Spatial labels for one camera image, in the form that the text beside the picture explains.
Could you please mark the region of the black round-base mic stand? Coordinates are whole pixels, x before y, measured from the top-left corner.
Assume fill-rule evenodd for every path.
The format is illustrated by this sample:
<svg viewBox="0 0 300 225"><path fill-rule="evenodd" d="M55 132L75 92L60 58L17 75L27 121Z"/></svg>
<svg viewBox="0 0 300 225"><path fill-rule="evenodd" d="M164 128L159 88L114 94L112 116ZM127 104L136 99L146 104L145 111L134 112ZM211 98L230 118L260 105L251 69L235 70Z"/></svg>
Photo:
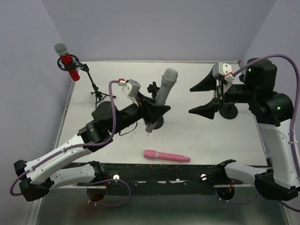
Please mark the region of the black round-base mic stand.
<svg viewBox="0 0 300 225"><path fill-rule="evenodd" d="M235 104L223 104L219 109L219 114L228 120L233 120L238 115L238 109Z"/></svg>
<svg viewBox="0 0 300 225"><path fill-rule="evenodd" d="M147 87L147 91L151 94L151 97L153 99L155 99L157 97L158 91L159 91L159 87L157 86L156 82L152 82L152 84L150 84ZM158 121L156 122L155 126L154 126L154 130L160 129L164 124L164 118L161 117L158 119Z"/></svg>

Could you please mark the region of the silver microphone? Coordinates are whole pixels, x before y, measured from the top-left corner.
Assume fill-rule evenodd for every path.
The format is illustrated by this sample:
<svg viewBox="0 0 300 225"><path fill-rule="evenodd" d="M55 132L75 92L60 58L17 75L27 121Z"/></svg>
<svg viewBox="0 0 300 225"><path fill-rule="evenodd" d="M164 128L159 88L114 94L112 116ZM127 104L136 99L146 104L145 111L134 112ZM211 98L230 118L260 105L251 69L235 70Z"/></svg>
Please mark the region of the silver microphone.
<svg viewBox="0 0 300 225"><path fill-rule="evenodd" d="M166 100L169 96L169 93L175 83L177 82L178 72L172 68L167 68L164 74L162 75L161 85L157 97L155 98L156 105L165 105ZM154 124L149 124L146 126L145 131L151 133L156 122Z"/></svg>

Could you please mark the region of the black tripod shock-mount stand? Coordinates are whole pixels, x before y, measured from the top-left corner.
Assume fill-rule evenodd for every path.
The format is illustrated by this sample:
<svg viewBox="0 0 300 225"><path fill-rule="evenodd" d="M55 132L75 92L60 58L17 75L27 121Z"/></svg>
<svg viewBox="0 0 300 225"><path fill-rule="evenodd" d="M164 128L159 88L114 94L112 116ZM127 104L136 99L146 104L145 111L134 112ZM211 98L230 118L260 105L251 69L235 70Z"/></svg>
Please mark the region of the black tripod shock-mount stand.
<svg viewBox="0 0 300 225"><path fill-rule="evenodd" d="M90 69L88 67L87 64L85 63L81 63L78 59L77 56L75 55L72 55L72 58L76 61L76 69L78 70L81 70L83 72L85 72L91 82L91 86L93 88L93 91L91 92L91 95L94 95L96 100L95 100L95 108L97 108L98 104L100 104L101 101L103 101L106 97L109 96L109 94L106 94L106 93L103 93L101 91L99 91L99 88L98 86L95 84L91 74L90 74Z"/></svg>

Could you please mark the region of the red glitter microphone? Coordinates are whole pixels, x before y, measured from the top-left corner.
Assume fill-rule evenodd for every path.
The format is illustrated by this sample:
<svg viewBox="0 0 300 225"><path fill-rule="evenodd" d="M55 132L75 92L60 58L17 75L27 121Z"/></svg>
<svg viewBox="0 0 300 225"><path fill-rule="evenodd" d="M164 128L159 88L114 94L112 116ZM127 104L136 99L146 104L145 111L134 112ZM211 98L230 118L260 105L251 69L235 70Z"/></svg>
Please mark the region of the red glitter microphone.
<svg viewBox="0 0 300 225"><path fill-rule="evenodd" d="M68 48L64 43L57 43L54 46L55 52L59 55L57 60L58 67L69 73L73 81L79 81L80 76L76 69L76 61L68 53Z"/></svg>

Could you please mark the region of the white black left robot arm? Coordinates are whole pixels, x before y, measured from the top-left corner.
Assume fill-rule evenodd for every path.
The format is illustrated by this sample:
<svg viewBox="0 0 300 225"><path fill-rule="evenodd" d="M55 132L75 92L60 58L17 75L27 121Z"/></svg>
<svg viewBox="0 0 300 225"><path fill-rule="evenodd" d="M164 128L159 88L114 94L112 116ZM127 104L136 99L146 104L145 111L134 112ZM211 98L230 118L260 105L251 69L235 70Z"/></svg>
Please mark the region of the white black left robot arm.
<svg viewBox="0 0 300 225"><path fill-rule="evenodd" d="M78 168L70 164L107 146L116 133L140 119L152 122L156 110L154 102L155 99L138 93L133 103L120 111L113 101L100 103L92 112L92 121L64 144L32 161L14 163L20 188L18 195L32 202L54 188L93 182L101 174L99 163L87 163Z"/></svg>

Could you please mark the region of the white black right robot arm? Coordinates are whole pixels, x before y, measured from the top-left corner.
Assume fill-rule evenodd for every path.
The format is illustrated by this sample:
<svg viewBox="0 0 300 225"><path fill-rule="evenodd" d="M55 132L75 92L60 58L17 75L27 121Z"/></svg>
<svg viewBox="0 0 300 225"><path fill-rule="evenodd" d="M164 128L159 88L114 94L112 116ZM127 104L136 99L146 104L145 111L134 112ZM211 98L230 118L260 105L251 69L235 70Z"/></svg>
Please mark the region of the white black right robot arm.
<svg viewBox="0 0 300 225"><path fill-rule="evenodd" d="M271 167L256 168L232 159L219 166L229 179L255 187L263 198L289 201L300 190L300 155L294 134L299 98L292 101L287 95L275 92L276 75L277 66L271 62L271 56L249 59L236 72L228 64L218 62L190 89L191 92L213 91L213 99L189 112L213 119L215 113L235 109L236 103L248 104L262 134Z"/></svg>

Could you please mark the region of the pink microphone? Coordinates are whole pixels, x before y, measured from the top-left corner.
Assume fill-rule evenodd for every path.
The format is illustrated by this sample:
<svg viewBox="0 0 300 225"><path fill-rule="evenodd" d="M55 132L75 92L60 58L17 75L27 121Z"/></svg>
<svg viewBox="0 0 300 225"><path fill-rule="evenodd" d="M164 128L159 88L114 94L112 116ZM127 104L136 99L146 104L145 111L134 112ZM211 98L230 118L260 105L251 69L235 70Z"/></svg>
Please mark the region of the pink microphone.
<svg viewBox="0 0 300 225"><path fill-rule="evenodd" d="M145 150L144 157L149 159L163 159L176 162L190 162L191 158L171 153L158 152L155 150Z"/></svg>

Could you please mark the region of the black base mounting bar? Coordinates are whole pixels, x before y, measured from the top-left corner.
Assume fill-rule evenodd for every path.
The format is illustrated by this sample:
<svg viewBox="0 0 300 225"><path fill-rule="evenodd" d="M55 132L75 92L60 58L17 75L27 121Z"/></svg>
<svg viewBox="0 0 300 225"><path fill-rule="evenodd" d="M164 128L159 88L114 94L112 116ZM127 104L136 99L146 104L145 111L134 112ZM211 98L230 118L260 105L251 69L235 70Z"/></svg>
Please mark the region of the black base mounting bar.
<svg viewBox="0 0 300 225"><path fill-rule="evenodd" d="M109 195L212 195L215 187L229 187L232 181L218 165L160 165L101 163L96 181L108 180Z"/></svg>

